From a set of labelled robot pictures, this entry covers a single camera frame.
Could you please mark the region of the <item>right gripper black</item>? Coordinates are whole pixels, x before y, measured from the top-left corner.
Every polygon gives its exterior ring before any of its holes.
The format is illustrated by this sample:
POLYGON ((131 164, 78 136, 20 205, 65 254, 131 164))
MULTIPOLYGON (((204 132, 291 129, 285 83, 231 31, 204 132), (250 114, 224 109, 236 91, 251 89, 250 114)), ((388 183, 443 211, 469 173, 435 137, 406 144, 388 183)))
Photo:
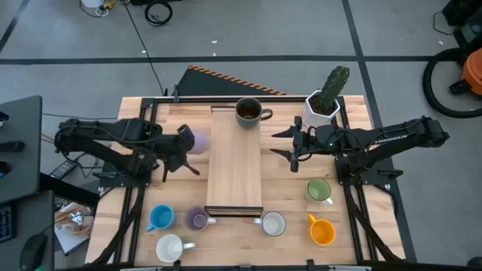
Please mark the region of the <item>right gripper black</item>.
POLYGON ((302 118, 296 116, 294 118, 294 126, 290 126, 283 132, 272 134, 273 138, 292 138, 293 137, 293 151, 282 151, 278 149, 271 149, 272 152, 281 155, 288 162, 290 162, 290 170, 298 172, 299 162, 311 158, 313 154, 328 155, 328 148, 326 145, 319 143, 315 136, 304 132, 302 129, 302 118))

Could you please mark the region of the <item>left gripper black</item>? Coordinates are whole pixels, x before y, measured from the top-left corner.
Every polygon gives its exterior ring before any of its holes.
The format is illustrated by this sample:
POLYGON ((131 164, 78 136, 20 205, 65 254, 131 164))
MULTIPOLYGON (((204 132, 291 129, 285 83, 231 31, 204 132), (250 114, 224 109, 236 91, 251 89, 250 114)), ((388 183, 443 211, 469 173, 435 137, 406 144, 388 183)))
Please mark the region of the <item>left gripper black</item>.
POLYGON ((186 161, 186 152, 189 152, 195 145, 195 136, 187 124, 181 125, 177 129, 178 134, 163 134, 161 136, 163 158, 163 178, 166 182, 168 172, 175 172, 183 165, 195 175, 200 172, 186 161))

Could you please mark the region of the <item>light purple ribbed mug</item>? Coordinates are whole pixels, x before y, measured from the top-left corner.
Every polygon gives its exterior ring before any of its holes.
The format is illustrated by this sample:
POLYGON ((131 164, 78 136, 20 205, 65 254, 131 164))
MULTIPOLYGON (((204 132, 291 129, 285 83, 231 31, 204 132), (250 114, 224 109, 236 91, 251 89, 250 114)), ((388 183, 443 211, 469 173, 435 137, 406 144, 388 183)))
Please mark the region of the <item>light purple ribbed mug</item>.
POLYGON ((193 131, 194 145, 189 150, 188 154, 202 154, 206 151, 208 145, 208 138, 206 134, 199 131, 193 131))

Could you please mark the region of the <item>dark green brown mug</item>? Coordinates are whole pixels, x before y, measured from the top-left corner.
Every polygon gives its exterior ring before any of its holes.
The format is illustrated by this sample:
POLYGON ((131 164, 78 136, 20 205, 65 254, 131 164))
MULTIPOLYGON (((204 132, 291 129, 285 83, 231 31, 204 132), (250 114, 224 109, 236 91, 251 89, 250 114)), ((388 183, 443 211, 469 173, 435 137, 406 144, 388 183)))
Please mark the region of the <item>dark green brown mug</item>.
POLYGON ((255 98, 245 97, 236 103, 235 114, 237 123, 243 129, 252 129, 261 121, 269 120, 273 116, 273 110, 263 108, 255 98))

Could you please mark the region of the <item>purple and white mug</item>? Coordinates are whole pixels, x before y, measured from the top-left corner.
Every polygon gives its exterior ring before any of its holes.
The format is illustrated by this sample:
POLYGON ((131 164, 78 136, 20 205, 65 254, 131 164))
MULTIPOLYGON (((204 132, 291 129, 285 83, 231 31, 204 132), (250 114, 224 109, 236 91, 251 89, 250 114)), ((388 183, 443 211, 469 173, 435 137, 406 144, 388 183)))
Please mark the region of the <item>purple and white mug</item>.
POLYGON ((203 230, 208 225, 216 222, 215 218, 210 217, 204 208, 199 206, 188 209, 185 215, 185 226, 193 231, 203 230))

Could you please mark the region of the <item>orange mug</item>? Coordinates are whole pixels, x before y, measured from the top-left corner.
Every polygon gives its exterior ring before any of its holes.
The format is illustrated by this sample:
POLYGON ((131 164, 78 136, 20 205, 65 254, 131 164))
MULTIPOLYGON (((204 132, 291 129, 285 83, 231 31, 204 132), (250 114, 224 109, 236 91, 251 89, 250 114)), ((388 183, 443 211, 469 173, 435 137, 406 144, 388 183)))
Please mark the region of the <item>orange mug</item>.
POLYGON ((333 224, 325 219, 316 219, 314 215, 308 214, 310 238, 321 246, 328 246, 336 239, 336 230, 333 224))

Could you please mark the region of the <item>plain white mug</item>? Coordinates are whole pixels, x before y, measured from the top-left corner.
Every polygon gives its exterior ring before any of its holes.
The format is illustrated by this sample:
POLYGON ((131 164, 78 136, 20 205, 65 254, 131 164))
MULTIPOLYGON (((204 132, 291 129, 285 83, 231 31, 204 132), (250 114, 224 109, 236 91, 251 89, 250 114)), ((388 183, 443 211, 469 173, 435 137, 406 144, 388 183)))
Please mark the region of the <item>plain white mug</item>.
POLYGON ((196 244, 193 242, 183 243, 177 235, 167 234, 158 240, 156 255, 164 263, 174 263, 181 257, 184 250, 195 247, 196 244))

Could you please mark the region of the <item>white hexagonal plant pot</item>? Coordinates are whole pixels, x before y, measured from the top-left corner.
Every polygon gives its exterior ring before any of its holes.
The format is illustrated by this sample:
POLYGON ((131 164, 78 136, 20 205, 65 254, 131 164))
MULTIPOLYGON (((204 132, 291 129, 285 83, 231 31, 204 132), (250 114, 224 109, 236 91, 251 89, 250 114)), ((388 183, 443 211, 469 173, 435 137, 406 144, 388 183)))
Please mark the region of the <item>white hexagonal plant pot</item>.
POLYGON ((310 100, 312 98, 315 98, 319 93, 320 93, 320 90, 315 90, 305 99, 302 121, 306 127, 309 127, 309 126, 317 127, 317 126, 330 124, 331 121, 336 117, 337 113, 340 111, 340 104, 335 99, 334 109, 330 114, 316 113, 314 111, 313 106, 310 104, 310 100))

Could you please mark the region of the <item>wooden tray board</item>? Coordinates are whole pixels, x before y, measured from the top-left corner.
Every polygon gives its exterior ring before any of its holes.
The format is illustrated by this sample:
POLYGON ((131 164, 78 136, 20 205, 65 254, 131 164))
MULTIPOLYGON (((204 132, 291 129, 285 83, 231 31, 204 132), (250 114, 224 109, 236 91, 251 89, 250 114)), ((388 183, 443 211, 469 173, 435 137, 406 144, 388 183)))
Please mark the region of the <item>wooden tray board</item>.
POLYGON ((212 107, 205 211, 212 217, 258 218, 261 196, 260 126, 242 128, 233 107, 212 107))

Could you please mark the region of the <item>black mat with striped edge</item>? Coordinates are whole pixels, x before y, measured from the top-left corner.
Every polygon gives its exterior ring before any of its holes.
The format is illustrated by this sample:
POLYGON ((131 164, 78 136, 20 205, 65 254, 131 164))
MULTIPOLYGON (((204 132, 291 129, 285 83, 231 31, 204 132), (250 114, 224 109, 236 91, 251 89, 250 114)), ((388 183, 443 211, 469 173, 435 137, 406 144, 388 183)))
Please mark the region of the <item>black mat with striped edge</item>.
POLYGON ((179 96, 284 96, 281 91, 271 87, 225 75, 190 65, 181 80, 176 84, 174 92, 179 96))

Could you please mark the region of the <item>green cactus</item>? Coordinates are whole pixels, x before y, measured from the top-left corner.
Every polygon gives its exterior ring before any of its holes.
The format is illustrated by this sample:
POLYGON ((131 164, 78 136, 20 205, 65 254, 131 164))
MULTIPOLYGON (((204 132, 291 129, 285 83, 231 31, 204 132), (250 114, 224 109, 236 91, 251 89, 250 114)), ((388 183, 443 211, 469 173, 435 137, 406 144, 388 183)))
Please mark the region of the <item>green cactus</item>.
POLYGON ((345 65, 339 65, 332 70, 321 92, 316 97, 315 109, 318 112, 327 114, 333 111, 334 102, 344 88, 349 76, 350 68, 345 65))

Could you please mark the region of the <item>blue white floral mug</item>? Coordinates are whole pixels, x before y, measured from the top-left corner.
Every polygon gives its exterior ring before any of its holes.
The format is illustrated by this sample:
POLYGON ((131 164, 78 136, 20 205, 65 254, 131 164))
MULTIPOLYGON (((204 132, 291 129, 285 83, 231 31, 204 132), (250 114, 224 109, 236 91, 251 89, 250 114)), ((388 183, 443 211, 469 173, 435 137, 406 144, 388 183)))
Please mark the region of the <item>blue white floral mug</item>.
POLYGON ((268 236, 281 236, 286 229, 286 220, 278 212, 268 212, 262 218, 254 218, 253 223, 261 226, 268 236))

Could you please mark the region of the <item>black power adapter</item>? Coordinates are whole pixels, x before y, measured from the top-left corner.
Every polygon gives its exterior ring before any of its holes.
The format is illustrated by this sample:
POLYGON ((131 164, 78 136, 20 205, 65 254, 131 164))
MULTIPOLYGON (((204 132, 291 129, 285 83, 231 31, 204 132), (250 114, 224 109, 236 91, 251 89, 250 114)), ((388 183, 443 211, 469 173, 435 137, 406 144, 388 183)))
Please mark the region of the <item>black power adapter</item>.
POLYGON ((76 167, 78 166, 77 163, 66 160, 61 163, 58 167, 56 167, 49 176, 58 180, 62 180, 65 178, 69 173, 71 173, 76 167))

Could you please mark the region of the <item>white paper notebook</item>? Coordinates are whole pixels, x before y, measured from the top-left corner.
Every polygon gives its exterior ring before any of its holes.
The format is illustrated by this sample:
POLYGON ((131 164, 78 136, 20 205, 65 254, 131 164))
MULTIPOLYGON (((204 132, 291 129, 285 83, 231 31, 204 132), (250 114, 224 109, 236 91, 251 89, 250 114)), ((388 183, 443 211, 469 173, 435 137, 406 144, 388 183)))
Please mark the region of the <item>white paper notebook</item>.
POLYGON ((91 209, 82 206, 76 202, 72 202, 60 209, 54 216, 54 232, 57 241, 65 255, 70 254, 77 247, 90 239, 90 234, 93 229, 93 214, 91 209), (79 227, 69 217, 70 213, 80 212, 85 214, 84 223, 79 227))

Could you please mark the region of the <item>dark grey desk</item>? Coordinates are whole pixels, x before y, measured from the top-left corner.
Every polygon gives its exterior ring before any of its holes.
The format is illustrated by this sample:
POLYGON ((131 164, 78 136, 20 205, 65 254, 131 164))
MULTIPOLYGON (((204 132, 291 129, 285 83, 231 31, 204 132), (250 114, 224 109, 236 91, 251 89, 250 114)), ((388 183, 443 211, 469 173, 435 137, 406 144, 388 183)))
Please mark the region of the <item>dark grey desk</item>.
POLYGON ((22 248, 30 236, 40 232, 47 237, 41 271, 54 270, 53 200, 52 191, 43 191, 13 204, 16 235, 13 239, 0 242, 0 271, 21 271, 22 248))

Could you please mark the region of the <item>black desk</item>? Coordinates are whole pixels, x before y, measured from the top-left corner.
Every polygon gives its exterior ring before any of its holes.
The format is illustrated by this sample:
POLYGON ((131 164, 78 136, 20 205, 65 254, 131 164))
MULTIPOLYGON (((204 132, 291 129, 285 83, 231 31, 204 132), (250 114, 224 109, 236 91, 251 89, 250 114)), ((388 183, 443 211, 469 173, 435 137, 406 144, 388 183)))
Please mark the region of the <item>black desk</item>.
POLYGON ((0 174, 0 204, 38 192, 40 187, 42 98, 30 96, 0 104, 9 119, 0 126, 0 144, 21 142, 21 152, 0 151, 10 172, 0 174))

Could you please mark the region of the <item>black computer mouse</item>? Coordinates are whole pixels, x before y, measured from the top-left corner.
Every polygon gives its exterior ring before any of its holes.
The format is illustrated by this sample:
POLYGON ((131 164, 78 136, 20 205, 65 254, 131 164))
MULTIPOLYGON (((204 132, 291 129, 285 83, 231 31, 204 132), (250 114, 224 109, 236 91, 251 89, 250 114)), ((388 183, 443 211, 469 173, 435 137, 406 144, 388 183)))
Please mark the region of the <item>black computer mouse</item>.
POLYGON ((19 259, 19 267, 21 271, 36 271, 40 267, 47 237, 43 233, 30 236, 21 252, 19 259))

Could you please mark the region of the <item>black keyboard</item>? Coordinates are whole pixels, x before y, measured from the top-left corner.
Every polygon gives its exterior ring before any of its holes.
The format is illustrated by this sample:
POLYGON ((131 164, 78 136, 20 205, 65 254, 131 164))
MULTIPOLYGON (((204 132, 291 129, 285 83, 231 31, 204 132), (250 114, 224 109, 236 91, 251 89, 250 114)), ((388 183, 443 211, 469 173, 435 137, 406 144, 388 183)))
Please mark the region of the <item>black keyboard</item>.
POLYGON ((16 218, 11 204, 0 205, 0 242, 6 242, 16 236, 16 218))

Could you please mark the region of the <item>orange vacuum cleaner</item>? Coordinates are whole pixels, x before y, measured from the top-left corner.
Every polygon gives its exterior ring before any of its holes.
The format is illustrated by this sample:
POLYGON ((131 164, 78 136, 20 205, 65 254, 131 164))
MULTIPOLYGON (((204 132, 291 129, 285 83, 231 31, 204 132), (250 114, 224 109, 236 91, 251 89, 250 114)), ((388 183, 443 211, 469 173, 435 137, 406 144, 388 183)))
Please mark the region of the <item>orange vacuum cleaner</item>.
POLYGON ((471 91, 482 96, 482 47, 471 53, 462 70, 462 79, 471 87, 471 91))

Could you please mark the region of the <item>black equipment case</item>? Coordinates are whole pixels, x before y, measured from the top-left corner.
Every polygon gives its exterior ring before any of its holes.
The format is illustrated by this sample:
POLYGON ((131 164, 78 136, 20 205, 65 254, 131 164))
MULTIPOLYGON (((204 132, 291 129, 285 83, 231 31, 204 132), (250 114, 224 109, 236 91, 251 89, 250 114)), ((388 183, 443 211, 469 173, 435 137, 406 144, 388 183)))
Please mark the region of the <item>black equipment case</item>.
POLYGON ((482 47, 482 0, 449 0, 442 14, 460 47, 482 47))

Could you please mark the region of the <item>black metal table frame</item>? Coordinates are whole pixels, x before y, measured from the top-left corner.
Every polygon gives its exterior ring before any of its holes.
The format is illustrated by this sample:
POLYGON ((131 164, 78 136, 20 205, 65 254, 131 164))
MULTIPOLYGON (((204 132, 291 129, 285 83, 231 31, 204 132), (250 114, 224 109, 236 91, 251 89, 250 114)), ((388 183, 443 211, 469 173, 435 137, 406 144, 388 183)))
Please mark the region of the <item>black metal table frame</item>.
MULTIPOLYGON (((210 136, 212 106, 234 105, 239 96, 188 96, 179 102, 158 97, 155 120, 166 133, 175 132, 181 124, 203 131, 210 136)), ((217 223, 201 231, 188 230, 184 225, 185 212, 192 206, 206 204, 209 152, 189 156, 188 161, 200 175, 182 168, 169 173, 162 182, 163 168, 153 174, 153 180, 145 191, 140 229, 134 264, 136 266, 169 266, 158 260, 155 248, 160 237, 172 233, 184 242, 196 243, 181 257, 181 267, 189 266, 238 266, 238 265, 306 265, 308 259, 315 264, 356 263, 349 216, 343 187, 337 181, 334 158, 313 156, 300 164, 299 172, 289 170, 289 163, 271 148, 291 149, 291 139, 274 139, 271 135, 286 130, 294 122, 294 116, 302 114, 303 96, 259 96, 263 106, 272 108, 274 115, 261 122, 261 177, 262 203, 265 212, 279 212, 287 221, 286 231, 279 237, 263 233, 253 218, 217 218, 217 223), (313 178, 323 178, 331 185, 332 206, 307 202, 304 188, 313 178), (148 216, 153 207, 166 204, 174 209, 177 223, 171 230, 145 232, 148 216), (308 233, 308 214, 330 221, 336 229, 336 239, 329 246, 320 246, 308 233)), ((383 191, 364 186, 366 205, 372 227, 394 254, 406 258, 398 225, 392 210, 391 197, 383 191)), ((87 250, 86 263, 95 260, 111 241, 118 229, 126 188, 119 187, 104 196, 98 204, 97 216, 87 250)))

